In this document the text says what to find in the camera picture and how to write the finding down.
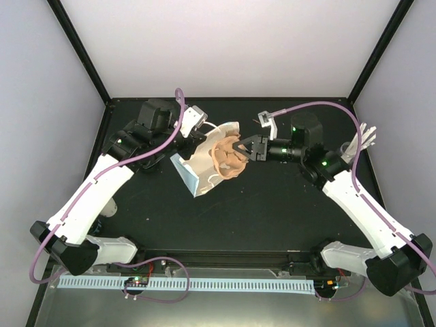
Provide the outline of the brown cardboard cup carrier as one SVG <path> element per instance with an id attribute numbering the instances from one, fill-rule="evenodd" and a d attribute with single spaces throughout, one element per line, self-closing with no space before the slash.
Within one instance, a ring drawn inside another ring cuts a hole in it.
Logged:
<path id="1" fill-rule="evenodd" d="M 223 180 L 236 178 L 246 168 L 247 163 L 239 161 L 232 148 L 232 145 L 238 140 L 240 140 L 239 134 L 226 136 L 216 141 L 210 151 L 213 167 Z"/>

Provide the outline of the light blue paper bag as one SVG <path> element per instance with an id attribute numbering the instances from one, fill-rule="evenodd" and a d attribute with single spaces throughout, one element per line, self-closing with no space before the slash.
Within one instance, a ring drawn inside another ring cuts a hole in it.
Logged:
<path id="1" fill-rule="evenodd" d="M 177 153 L 171 156 L 170 161 L 193 197 L 203 196 L 226 181 L 216 173 L 210 151 L 216 141 L 235 134 L 240 135 L 238 122 L 223 123 L 206 134 L 206 140 L 197 147 L 189 160 L 184 160 Z"/>

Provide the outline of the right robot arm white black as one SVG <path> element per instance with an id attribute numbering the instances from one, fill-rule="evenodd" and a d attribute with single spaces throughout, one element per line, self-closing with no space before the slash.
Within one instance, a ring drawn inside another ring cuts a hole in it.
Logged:
<path id="1" fill-rule="evenodd" d="M 371 244 L 367 249 L 339 241 L 324 243 L 309 258 L 313 272 L 346 270 L 366 277 L 382 294 L 394 296 L 426 270 L 431 240 L 402 227 L 353 179 L 350 164 L 323 145 L 323 127 L 314 114 L 292 117 L 290 139 L 277 138 L 277 126 L 267 112 L 259 119 L 272 129 L 271 134 L 245 138 L 232 148 L 251 161 L 298 164 L 303 177 L 335 202 Z"/>

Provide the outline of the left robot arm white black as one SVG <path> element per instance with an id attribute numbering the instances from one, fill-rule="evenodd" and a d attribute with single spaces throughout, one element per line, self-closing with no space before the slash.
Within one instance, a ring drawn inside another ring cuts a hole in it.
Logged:
<path id="1" fill-rule="evenodd" d="M 97 162 L 64 207 L 47 222 L 36 221 L 30 229 L 46 251 L 71 275 L 90 267 L 120 263 L 132 272 L 145 267 L 146 255 L 126 236 L 91 235 L 99 216 L 111 217 L 117 206 L 114 194 L 138 171 L 149 170 L 164 157 L 178 153 L 187 159 L 206 140 L 199 128 L 207 115 L 183 99 L 175 103 L 149 99 L 137 119 L 114 133 Z"/>

